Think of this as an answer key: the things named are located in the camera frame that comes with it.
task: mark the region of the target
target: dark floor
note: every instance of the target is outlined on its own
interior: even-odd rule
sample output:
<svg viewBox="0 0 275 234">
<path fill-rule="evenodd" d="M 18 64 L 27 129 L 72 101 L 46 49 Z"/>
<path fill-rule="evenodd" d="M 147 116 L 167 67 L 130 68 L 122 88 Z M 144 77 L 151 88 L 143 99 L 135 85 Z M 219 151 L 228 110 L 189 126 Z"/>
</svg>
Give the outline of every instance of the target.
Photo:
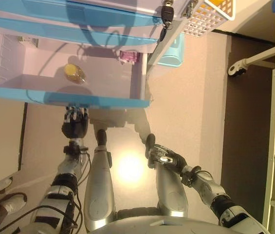
<svg viewBox="0 0 275 234">
<path fill-rule="evenodd" d="M 272 46 L 233 37 L 229 66 Z M 227 81 L 221 184 L 262 221 L 265 199 L 272 70 L 250 66 Z"/>
</svg>

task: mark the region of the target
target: yellow jar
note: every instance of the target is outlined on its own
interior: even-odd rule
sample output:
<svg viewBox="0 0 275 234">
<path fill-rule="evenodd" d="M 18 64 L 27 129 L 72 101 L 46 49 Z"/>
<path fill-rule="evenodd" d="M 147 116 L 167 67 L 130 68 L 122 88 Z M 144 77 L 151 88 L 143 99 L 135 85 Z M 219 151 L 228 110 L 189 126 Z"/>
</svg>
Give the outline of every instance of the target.
<svg viewBox="0 0 275 234">
<path fill-rule="evenodd" d="M 68 80 L 76 83 L 82 84 L 85 82 L 85 74 L 82 69 L 72 63 L 66 64 L 64 67 L 65 76 Z"/>
</svg>

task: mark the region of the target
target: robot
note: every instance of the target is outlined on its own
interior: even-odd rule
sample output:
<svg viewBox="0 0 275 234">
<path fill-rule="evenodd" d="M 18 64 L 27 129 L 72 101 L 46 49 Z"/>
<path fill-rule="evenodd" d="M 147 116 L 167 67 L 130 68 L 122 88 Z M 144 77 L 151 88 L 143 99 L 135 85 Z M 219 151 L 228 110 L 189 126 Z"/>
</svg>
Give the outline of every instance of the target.
<svg viewBox="0 0 275 234">
<path fill-rule="evenodd" d="M 31 223 L 21 234 L 69 234 L 76 228 L 74 209 L 80 210 L 78 182 L 82 176 L 88 148 L 83 137 L 87 133 L 89 116 L 84 108 L 67 107 L 62 125 L 69 139 L 66 154 L 57 175 L 32 215 Z M 191 167 L 172 150 L 156 144 L 150 134 L 146 140 L 145 156 L 148 167 L 156 170 L 158 206 L 117 211 L 110 168 L 111 154 L 106 149 L 104 130 L 97 132 L 97 147 L 86 185 L 84 222 L 93 234 L 269 234 L 264 226 L 236 205 L 224 188 L 215 183 L 208 171 Z M 188 202 L 183 185 L 194 188 L 202 202 L 219 219 L 219 225 L 187 218 Z M 79 205 L 74 202 L 77 196 Z"/>
</svg>

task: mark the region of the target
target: white sneaker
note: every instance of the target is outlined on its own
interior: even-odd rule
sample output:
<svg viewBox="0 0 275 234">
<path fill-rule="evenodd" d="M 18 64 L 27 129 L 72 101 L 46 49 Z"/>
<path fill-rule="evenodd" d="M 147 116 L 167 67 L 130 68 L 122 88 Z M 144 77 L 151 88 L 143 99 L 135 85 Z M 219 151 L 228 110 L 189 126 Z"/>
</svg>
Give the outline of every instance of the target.
<svg viewBox="0 0 275 234">
<path fill-rule="evenodd" d="M 7 214 L 10 215 L 23 208 L 26 205 L 26 202 L 26 194 L 16 193 L 5 196 L 0 201 L 0 205 L 2 205 L 7 210 Z"/>
<path fill-rule="evenodd" d="M 0 191 L 10 186 L 12 183 L 11 178 L 7 178 L 5 180 L 0 181 Z"/>
</svg>

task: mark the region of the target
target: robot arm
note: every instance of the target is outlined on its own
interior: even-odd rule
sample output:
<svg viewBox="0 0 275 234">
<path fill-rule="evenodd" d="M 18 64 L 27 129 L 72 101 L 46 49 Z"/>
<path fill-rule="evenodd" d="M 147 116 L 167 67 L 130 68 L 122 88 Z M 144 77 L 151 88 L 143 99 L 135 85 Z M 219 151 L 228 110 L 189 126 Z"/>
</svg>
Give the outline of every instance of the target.
<svg viewBox="0 0 275 234">
<path fill-rule="evenodd" d="M 153 134 L 147 138 L 146 157 L 150 168 L 153 168 L 154 162 L 159 162 L 179 174 L 182 184 L 194 188 L 199 193 L 202 202 L 210 207 L 221 226 L 244 234 L 269 234 L 262 224 L 231 200 L 209 172 L 202 171 L 200 166 L 188 166 L 182 156 L 155 144 Z"/>
<path fill-rule="evenodd" d="M 64 147 L 65 159 L 58 166 L 57 175 L 33 214 L 31 224 L 20 234 L 69 234 L 75 208 L 74 196 L 78 193 L 78 181 L 85 162 L 86 147 L 83 137 L 88 128 L 88 114 L 82 108 L 67 107 L 63 134 L 69 139 Z"/>
</svg>

